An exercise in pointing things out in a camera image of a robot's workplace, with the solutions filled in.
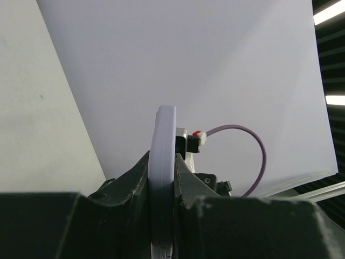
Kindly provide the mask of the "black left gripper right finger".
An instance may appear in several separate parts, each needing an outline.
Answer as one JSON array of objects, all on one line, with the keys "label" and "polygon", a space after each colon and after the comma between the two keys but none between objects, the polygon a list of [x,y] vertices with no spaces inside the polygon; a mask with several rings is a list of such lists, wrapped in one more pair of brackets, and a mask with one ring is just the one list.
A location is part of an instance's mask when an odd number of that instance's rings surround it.
[{"label": "black left gripper right finger", "polygon": [[175,156],[174,258],[344,258],[321,208],[221,196]]}]

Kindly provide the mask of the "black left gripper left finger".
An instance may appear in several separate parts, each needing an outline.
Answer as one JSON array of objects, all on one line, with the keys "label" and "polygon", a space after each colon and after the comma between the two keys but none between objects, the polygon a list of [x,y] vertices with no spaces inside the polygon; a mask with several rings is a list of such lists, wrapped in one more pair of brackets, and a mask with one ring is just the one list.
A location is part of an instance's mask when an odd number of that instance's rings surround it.
[{"label": "black left gripper left finger", "polygon": [[148,158],[90,196],[1,194],[1,258],[150,258]]}]

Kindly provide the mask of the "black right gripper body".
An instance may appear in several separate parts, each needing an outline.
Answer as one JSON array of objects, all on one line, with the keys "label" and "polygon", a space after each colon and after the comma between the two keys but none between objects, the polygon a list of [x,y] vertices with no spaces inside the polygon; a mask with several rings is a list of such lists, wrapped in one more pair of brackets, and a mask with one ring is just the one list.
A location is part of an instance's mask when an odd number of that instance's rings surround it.
[{"label": "black right gripper body", "polygon": [[232,186],[229,181],[217,181],[214,174],[195,173],[195,176],[218,195],[231,196]]}]

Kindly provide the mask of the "phone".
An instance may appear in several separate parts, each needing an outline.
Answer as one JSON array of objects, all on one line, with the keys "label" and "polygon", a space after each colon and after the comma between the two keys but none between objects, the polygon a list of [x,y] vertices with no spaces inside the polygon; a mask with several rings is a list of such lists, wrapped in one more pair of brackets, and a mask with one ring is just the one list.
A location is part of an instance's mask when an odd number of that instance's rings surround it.
[{"label": "phone", "polygon": [[148,160],[151,258],[173,254],[173,207],[176,107],[162,105],[156,113]]}]

